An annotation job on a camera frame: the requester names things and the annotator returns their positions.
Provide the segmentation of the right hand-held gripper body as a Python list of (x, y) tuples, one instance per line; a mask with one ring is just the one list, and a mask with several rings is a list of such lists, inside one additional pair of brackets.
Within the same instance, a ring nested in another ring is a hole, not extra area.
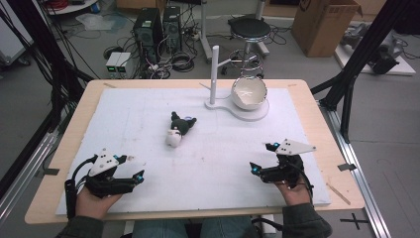
[(279, 148), (274, 152), (278, 165), (262, 169), (261, 180), (265, 183), (285, 180), (291, 188), (294, 188), (298, 185), (298, 181), (303, 179), (307, 187), (312, 188), (309, 178), (304, 172), (304, 165), (300, 155), (314, 152), (316, 147), (288, 139), (284, 139), (279, 144)]

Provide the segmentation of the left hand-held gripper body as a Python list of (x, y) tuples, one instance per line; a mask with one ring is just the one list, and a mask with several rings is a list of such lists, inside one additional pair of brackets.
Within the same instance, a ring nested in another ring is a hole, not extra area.
[(103, 150), (87, 174), (85, 186), (97, 197), (129, 193), (135, 187), (132, 178), (114, 178), (114, 172), (121, 164), (113, 156), (109, 151)]

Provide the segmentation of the small white-green toy figure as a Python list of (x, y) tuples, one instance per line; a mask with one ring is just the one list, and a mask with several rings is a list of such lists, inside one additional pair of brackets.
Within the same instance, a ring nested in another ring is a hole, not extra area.
[(178, 147), (182, 137), (188, 133), (196, 121), (195, 117), (181, 118), (175, 111), (172, 111), (171, 124), (167, 130), (165, 142), (173, 148)]

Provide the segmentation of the white stand with pole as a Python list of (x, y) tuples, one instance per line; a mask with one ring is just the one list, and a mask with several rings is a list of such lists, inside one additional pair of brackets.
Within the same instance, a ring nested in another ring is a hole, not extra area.
[(219, 62), (219, 47), (214, 46), (212, 48), (212, 61), (211, 61), (211, 79), (210, 79), (210, 86), (208, 89), (210, 90), (210, 97), (205, 100), (204, 104), (207, 109), (216, 110), (221, 109), (228, 111), (234, 117), (247, 121), (247, 122), (256, 122), (262, 120), (269, 111), (269, 102), (266, 95), (265, 103), (256, 110), (244, 110), (236, 106), (231, 97), (231, 88), (230, 86), (230, 94), (226, 97), (217, 97), (217, 79), (218, 79), (218, 68), (223, 66), (224, 64), (230, 62), (229, 59), (226, 59), (222, 62)]

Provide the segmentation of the person's right hand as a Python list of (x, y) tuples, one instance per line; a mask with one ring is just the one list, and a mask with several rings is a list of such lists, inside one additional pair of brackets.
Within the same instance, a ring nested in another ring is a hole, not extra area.
[(311, 202), (311, 195), (304, 184), (298, 184), (290, 188), (285, 181), (276, 182), (275, 186), (279, 189), (288, 206), (305, 204)]

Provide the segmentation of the person's left hand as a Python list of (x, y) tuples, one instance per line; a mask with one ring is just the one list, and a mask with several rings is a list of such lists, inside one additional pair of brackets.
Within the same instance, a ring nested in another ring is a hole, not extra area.
[(114, 194), (100, 198), (93, 195), (88, 188), (84, 187), (77, 195), (75, 215), (102, 220), (110, 207), (121, 197), (122, 194)]

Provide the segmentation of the person's left leg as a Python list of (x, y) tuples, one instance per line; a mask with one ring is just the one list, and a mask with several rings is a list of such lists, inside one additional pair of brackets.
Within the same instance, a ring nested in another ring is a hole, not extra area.
[(188, 238), (184, 222), (179, 219), (136, 221), (133, 238)]

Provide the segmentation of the person's leg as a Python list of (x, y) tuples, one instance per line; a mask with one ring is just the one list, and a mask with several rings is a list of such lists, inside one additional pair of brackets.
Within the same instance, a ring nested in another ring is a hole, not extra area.
[(249, 216), (206, 218), (200, 238), (259, 238)]
[(188, 238), (184, 222), (179, 219), (136, 221), (133, 238)]

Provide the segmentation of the white foam board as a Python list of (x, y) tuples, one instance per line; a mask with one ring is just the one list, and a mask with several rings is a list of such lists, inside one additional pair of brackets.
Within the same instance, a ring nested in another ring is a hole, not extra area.
[[(115, 213), (282, 206), (277, 188), (253, 175), (250, 163), (276, 165), (266, 143), (306, 142), (289, 91), (270, 89), (268, 114), (257, 122), (207, 109), (208, 96), (204, 88), (104, 90), (69, 172), (82, 178), (87, 159), (103, 150), (129, 158), (116, 177), (145, 171), (144, 182), (112, 206)], [(176, 148), (165, 142), (172, 111), (197, 119)]]

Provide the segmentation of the thin wooden stick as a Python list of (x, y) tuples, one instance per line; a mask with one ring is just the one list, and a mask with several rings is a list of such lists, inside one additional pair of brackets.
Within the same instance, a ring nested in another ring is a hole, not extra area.
[(340, 193), (335, 187), (333, 187), (328, 182), (326, 183), (326, 186), (330, 188), (335, 194), (337, 194), (347, 205), (351, 205), (351, 202), (342, 193)]

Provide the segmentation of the white eggshell bowl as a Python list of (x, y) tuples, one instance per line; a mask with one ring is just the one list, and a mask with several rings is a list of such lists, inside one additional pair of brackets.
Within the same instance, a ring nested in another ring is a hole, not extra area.
[(244, 110), (256, 110), (266, 100), (267, 88), (262, 79), (255, 76), (243, 76), (235, 80), (231, 88), (231, 97), (236, 106)]

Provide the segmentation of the person's right leg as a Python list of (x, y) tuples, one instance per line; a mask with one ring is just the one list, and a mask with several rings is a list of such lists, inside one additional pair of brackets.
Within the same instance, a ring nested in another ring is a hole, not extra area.
[(206, 218), (200, 238), (259, 238), (249, 216)]

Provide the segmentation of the white power supply unit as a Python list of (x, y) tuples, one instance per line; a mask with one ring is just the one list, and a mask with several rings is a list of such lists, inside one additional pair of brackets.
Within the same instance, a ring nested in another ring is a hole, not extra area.
[(130, 53), (120, 53), (116, 64), (119, 78), (129, 78), (133, 72), (133, 61)]
[(109, 76), (111, 78), (116, 78), (118, 76), (117, 64), (120, 58), (120, 53), (114, 52), (110, 55), (106, 62), (106, 68), (108, 70)]

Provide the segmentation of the black round stool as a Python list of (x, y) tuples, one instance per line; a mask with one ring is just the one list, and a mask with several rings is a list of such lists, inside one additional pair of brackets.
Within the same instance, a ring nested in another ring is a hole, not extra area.
[(255, 18), (237, 18), (230, 22), (230, 32), (234, 39), (245, 42), (242, 49), (229, 54), (230, 64), (238, 68), (241, 75), (257, 70), (257, 77), (263, 78), (263, 57), (253, 50), (253, 45), (262, 43), (269, 37), (269, 24)]

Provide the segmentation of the large black computer tower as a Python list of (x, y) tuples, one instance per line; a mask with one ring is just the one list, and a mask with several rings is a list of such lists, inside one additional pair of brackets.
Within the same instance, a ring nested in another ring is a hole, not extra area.
[(151, 63), (160, 61), (163, 40), (159, 8), (142, 8), (133, 27), (136, 43), (143, 57)]

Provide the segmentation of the cardboard box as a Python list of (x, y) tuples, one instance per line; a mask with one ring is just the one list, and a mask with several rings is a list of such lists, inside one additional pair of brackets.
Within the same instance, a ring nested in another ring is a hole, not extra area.
[(331, 57), (352, 19), (361, 12), (356, 0), (300, 0), (291, 34), (307, 57)]

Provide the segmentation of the white desk leg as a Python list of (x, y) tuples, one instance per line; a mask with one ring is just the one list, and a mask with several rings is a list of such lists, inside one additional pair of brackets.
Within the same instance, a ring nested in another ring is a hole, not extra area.
[(210, 62), (212, 60), (212, 50), (210, 48), (208, 39), (207, 39), (207, 26), (206, 26), (206, 20), (207, 20), (207, 0), (200, 0), (201, 3), (201, 22), (200, 22), (200, 33), (199, 33), (199, 40), (202, 46), (202, 49), (205, 54), (205, 58), (207, 62)]

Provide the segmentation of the clear plastic bag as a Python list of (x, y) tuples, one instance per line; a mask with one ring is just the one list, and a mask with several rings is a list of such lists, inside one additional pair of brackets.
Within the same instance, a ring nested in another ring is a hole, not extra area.
[(79, 15), (75, 20), (81, 23), (86, 31), (109, 31), (115, 24), (114, 21), (91, 13)]

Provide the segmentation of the slim black computer tower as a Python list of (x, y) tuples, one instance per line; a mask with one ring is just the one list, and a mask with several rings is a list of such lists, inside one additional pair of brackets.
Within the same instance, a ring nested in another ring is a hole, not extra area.
[(163, 12), (163, 29), (166, 51), (176, 53), (181, 50), (180, 7), (166, 6)]

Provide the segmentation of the white board with robot parts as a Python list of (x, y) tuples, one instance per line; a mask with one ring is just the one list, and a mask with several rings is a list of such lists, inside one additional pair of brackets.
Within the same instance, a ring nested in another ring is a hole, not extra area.
[[(335, 49), (335, 57), (341, 67), (349, 61), (351, 55), (368, 32), (370, 24), (351, 25)], [(403, 41), (394, 37), (394, 31), (388, 33), (373, 56), (363, 68), (362, 73), (414, 75), (416, 71), (402, 58)]]

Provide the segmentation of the white round table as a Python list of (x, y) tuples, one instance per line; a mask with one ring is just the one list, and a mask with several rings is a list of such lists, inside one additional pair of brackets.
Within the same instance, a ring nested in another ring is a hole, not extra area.
[(82, 5), (68, 4), (66, 7), (61, 7), (57, 9), (48, 8), (48, 11), (50, 14), (53, 14), (53, 15), (62, 15), (62, 14), (73, 13), (76, 11), (90, 8), (92, 5), (95, 5), (98, 2), (99, 0), (85, 0), (85, 2)]

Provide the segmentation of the aluminium rail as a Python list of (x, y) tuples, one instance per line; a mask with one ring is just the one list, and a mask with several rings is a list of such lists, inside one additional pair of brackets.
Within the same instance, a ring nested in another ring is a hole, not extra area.
[(330, 131), (334, 136), (334, 139), (344, 157), (347, 166), (350, 167), (350, 173), (353, 176), (356, 185), (359, 188), (362, 197), (364, 198), (364, 211), (367, 215), (367, 221), (372, 229), (374, 237), (391, 238), (388, 227), (370, 190), (368, 181), (359, 163), (357, 155), (351, 143), (347, 142), (345, 137), (340, 132), (341, 119), (339, 114), (336, 111), (329, 111), (321, 104), (318, 104), (318, 106), (330, 127)]
[(0, 227), (6, 222), (45, 158), (49, 156), (59, 132), (35, 134), (0, 179)]

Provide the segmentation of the black metal frame strut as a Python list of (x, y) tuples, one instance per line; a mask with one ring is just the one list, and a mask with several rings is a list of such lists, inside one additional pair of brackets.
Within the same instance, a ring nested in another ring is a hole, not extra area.
[(321, 106), (329, 111), (335, 111), (338, 103), (344, 100), (339, 132), (346, 143), (350, 143), (349, 125), (356, 79), (413, 1), (386, 0), (344, 68), (336, 76), (310, 89), (312, 94), (329, 89), (320, 100)]

